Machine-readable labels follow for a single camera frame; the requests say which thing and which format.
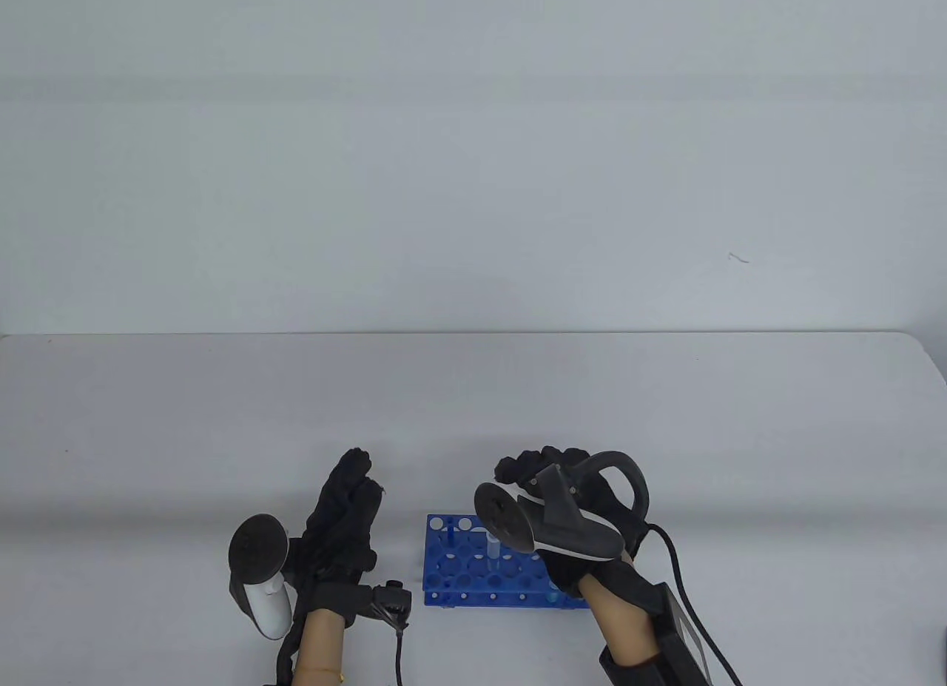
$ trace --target finger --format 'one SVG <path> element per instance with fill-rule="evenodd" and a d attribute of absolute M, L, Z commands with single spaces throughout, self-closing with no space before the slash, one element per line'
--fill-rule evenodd
<path fill-rule="evenodd" d="M 565 463 L 570 466 L 575 466 L 578 463 L 584 462 L 589 458 L 589 453 L 584 449 L 579 449 L 578 446 L 571 446 L 569 449 L 566 449 L 562 453 L 562 459 L 565 460 Z"/>
<path fill-rule="evenodd" d="M 520 475 L 519 464 L 512 457 L 504 457 L 493 470 L 493 479 L 500 483 L 516 483 Z"/>
<path fill-rule="evenodd" d="M 556 447 L 546 445 L 542 447 L 542 459 L 545 464 L 558 464 L 562 463 L 562 452 L 560 452 Z"/>
<path fill-rule="evenodd" d="M 365 558 L 365 572 L 372 572 L 375 570 L 375 565 L 378 564 L 378 554 L 375 551 L 368 549 L 368 555 Z"/>
<path fill-rule="evenodd" d="M 352 493 L 352 518 L 366 534 L 375 521 L 375 516 L 378 516 L 384 493 L 381 485 L 372 479 L 365 479 L 365 482 Z"/>
<path fill-rule="evenodd" d="M 371 458 L 368 452 L 357 446 L 349 449 L 329 473 L 326 488 L 331 487 L 332 490 L 348 494 L 365 479 L 370 468 Z"/>
<path fill-rule="evenodd" d="M 505 457 L 493 470 L 500 483 L 524 483 L 531 479 L 542 466 L 542 455 L 534 450 L 522 452 L 516 459 Z"/>

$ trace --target black glove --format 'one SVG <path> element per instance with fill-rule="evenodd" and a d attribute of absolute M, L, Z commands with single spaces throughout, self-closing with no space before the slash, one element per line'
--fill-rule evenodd
<path fill-rule="evenodd" d="M 520 488 L 533 493 L 536 487 L 530 484 L 530 480 L 549 464 L 575 466 L 588 458 L 588 452 L 576 447 L 560 452 L 554 446 L 545 446 L 542 447 L 542 452 L 526 451 L 516 459 L 512 457 L 501 459 L 493 470 L 493 476 L 497 482 L 515 483 Z M 598 514 L 618 528 L 622 537 L 625 538 L 625 550 L 631 557 L 635 557 L 647 533 L 647 527 L 619 501 L 605 477 L 601 474 L 585 477 L 582 485 L 577 487 L 577 493 L 574 496 L 579 508 Z M 549 579 L 555 582 L 556 587 L 562 592 L 572 597 L 581 597 L 578 585 L 582 577 L 603 567 L 601 563 L 569 555 L 550 551 L 538 551 L 538 553 L 545 563 Z M 623 570 L 620 565 L 615 565 L 614 568 Z"/>
<path fill-rule="evenodd" d="M 283 578 L 297 591 L 293 626 L 277 657 L 277 683 L 293 679 L 291 656 L 299 649 L 306 615 L 328 609 L 351 626 L 356 615 L 371 604 L 372 591 L 359 585 L 362 573 L 375 567 L 370 531 L 382 487 L 368 478 L 368 452 L 356 447 L 344 453 L 322 487 L 318 503 L 306 519 L 306 529 L 291 538 Z"/>

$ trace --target test tube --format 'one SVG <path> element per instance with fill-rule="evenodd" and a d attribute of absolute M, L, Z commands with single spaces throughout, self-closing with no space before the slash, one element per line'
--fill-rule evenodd
<path fill-rule="evenodd" d="M 487 531 L 487 558 L 491 560 L 500 559 L 500 539 L 490 531 Z"/>

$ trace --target white wall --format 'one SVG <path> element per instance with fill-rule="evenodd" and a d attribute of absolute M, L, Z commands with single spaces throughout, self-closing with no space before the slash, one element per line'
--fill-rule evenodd
<path fill-rule="evenodd" d="M 944 367 L 945 10 L 0 0 L 0 332 L 899 328 Z"/>

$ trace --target black cable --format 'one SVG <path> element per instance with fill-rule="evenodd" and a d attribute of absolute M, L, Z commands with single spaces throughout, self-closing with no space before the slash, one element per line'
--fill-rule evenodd
<path fill-rule="evenodd" d="M 402 683 L 402 639 L 404 636 L 400 630 L 398 630 L 395 636 L 395 639 L 398 641 L 398 646 L 395 647 L 395 682 L 398 686 L 405 686 Z"/>
<path fill-rule="evenodd" d="M 697 627 L 697 631 L 701 633 L 701 636 L 704 638 L 704 641 L 707 642 L 707 646 L 710 647 L 710 651 L 714 653 L 714 656 L 717 656 L 720 666 L 724 667 L 724 671 L 727 672 L 727 675 L 730 676 L 731 682 L 734 683 L 734 686 L 744 686 L 741 683 L 741 680 L 737 677 L 737 672 L 733 670 L 733 667 L 730 666 L 730 662 L 727 661 L 727 657 L 724 656 L 724 653 L 721 652 L 718 648 L 717 643 L 710 638 L 710 633 L 707 632 L 707 628 L 704 627 L 704 623 L 701 622 L 700 618 L 697 616 L 697 612 L 694 611 L 693 605 L 690 604 L 690 598 L 687 597 L 687 592 L 684 591 L 684 578 L 681 577 L 681 563 L 677 558 L 677 550 L 674 548 L 674 542 L 670 539 L 670 535 L 667 534 L 660 526 L 649 523 L 648 530 L 654 531 L 660 535 L 661 540 L 664 541 L 664 544 L 667 546 L 667 554 L 670 555 L 670 567 L 674 571 L 674 582 L 677 584 L 677 592 L 681 596 L 681 602 L 684 603 L 684 609 L 687 609 L 687 614 L 690 615 L 690 618 L 694 621 L 694 626 Z"/>
<path fill-rule="evenodd" d="M 293 682 L 293 655 L 299 650 L 299 642 L 302 642 L 305 621 L 305 617 L 293 619 L 293 625 L 283 637 L 280 652 L 277 653 L 277 686 L 289 686 Z"/>

